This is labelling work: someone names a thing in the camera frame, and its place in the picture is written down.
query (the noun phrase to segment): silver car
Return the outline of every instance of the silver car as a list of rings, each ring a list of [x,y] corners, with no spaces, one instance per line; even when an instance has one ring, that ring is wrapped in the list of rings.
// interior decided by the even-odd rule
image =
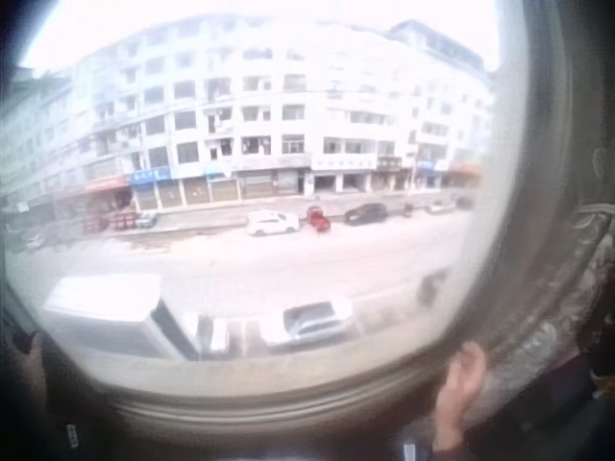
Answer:
[[[293,346],[341,336],[354,322],[349,300],[291,307],[261,319],[260,335],[270,348]]]

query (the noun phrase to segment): blue sign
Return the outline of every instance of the blue sign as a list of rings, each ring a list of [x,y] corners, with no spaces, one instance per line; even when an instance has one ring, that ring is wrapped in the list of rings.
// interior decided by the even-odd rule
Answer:
[[[132,185],[147,184],[148,182],[168,181],[171,179],[171,170],[168,166],[152,168],[151,170],[135,171],[128,176],[128,183]]]

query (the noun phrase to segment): street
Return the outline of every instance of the street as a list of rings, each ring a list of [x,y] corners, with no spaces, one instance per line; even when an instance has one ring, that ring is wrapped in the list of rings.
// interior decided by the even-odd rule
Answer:
[[[257,317],[293,305],[347,297],[357,313],[357,334],[410,319],[420,308],[415,300],[422,277],[455,262],[470,216],[419,211],[357,228],[333,223],[327,234],[303,226],[262,238],[236,229],[190,238],[90,240],[8,255],[7,272],[33,309],[63,277],[159,274],[173,311],[231,319],[238,353],[253,355],[262,352]]]

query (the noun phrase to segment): hand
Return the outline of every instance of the hand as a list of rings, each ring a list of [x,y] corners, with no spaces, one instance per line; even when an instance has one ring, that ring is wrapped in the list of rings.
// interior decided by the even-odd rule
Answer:
[[[47,379],[42,365],[42,335],[36,333],[32,338],[30,353],[21,352],[10,336],[7,338],[6,348],[15,365],[18,379],[24,384],[35,405],[44,411],[47,402]]]
[[[435,403],[434,450],[463,443],[463,416],[479,396],[487,375],[487,354],[475,342],[463,344],[449,364],[446,382]]]

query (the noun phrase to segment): apartment building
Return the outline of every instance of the apartment building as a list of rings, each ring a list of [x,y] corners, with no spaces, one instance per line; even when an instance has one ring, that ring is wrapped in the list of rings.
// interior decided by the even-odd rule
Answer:
[[[3,106],[3,210],[407,188],[417,161],[485,147],[481,62],[431,32],[207,15],[129,36]]]

